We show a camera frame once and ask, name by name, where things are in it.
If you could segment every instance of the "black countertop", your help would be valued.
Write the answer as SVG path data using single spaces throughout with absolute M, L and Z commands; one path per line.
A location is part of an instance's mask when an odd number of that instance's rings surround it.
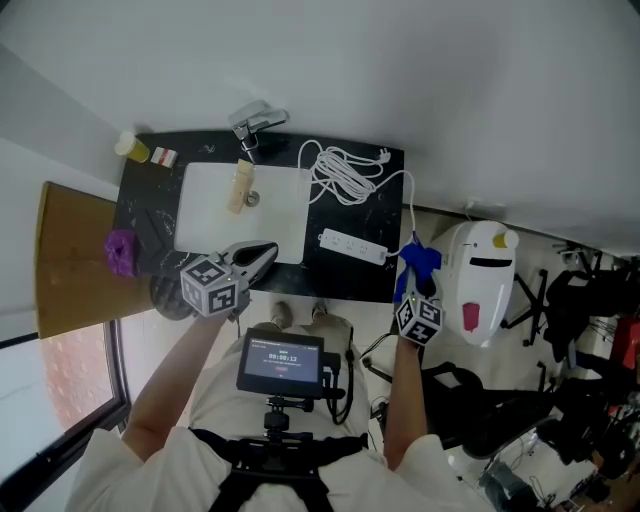
M 114 229 L 136 230 L 136 265 L 139 273 L 179 279 L 182 266 L 195 259 L 195 253 L 173 249 L 178 206 L 187 164 L 191 162 L 235 163 L 247 160 L 240 142 L 229 130 L 140 134 L 138 138 L 153 152 L 160 146 L 178 152 L 173 169 L 127 159 L 114 220 Z M 259 134 L 260 152 L 256 165 L 292 167 L 295 173 L 298 150 L 308 139 L 316 139 L 324 148 L 337 146 L 357 156 L 376 159 L 383 146 L 349 142 L 327 137 Z M 391 160 L 384 165 L 381 182 L 404 169 L 404 152 L 387 148 Z M 302 166 L 315 162 L 317 150 L 305 148 Z M 274 293 L 311 295 L 333 299 L 391 302 L 396 278 L 397 257 L 378 266 L 344 256 L 319 246 L 318 236 L 325 228 L 383 245 L 391 252 L 398 249 L 402 215 L 402 175 L 390 180 L 366 203 L 342 206 L 328 193 L 309 206 L 303 261 L 299 265 L 274 264 L 253 289 Z M 319 187 L 314 185 L 311 197 Z

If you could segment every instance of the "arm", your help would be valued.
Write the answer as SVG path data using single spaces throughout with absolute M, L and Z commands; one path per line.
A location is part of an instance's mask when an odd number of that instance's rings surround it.
M 395 470 L 411 443 L 427 433 L 417 347 L 399 336 L 384 440 L 389 468 Z
M 164 447 L 226 319 L 226 315 L 197 318 L 133 404 L 122 440 L 143 461 Z

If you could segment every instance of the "white shirt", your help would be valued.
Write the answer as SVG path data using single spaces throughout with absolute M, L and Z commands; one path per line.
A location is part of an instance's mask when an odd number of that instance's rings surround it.
M 203 371 L 192 406 L 193 428 L 207 429 L 226 439 L 262 437 L 265 396 L 236 389 L 239 359 L 239 353 L 232 354 Z M 366 387 L 362 373 L 355 375 L 354 403 L 345 425 L 334 425 L 324 402 L 316 402 L 312 413 L 287 410 L 289 431 L 312 432 L 315 439 L 366 432 Z M 67 510 L 207 512 L 229 470 L 229 463 L 186 428 L 174 427 L 164 448 L 146 463 L 116 435 L 96 430 L 81 461 Z M 335 512 L 475 508 L 466 501 L 465 489 L 447 463 L 439 438 L 433 435 L 415 441 L 395 472 L 387 469 L 381 454 L 362 450 L 321 467 L 319 474 L 329 488 Z M 241 510 L 303 512 L 306 507 L 291 488 L 263 484 Z

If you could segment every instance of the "monitor screen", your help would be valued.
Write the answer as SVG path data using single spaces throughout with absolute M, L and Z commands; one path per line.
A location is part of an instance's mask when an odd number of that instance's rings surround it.
M 244 371 L 259 377 L 315 383 L 319 357 L 317 346 L 250 339 Z

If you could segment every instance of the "tan object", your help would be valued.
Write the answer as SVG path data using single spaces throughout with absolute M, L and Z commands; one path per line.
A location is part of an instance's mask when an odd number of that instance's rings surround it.
M 238 168 L 233 178 L 233 189 L 227 203 L 227 210 L 232 213 L 240 213 L 244 205 L 244 199 L 253 185 L 254 168 L 251 162 L 238 160 Z

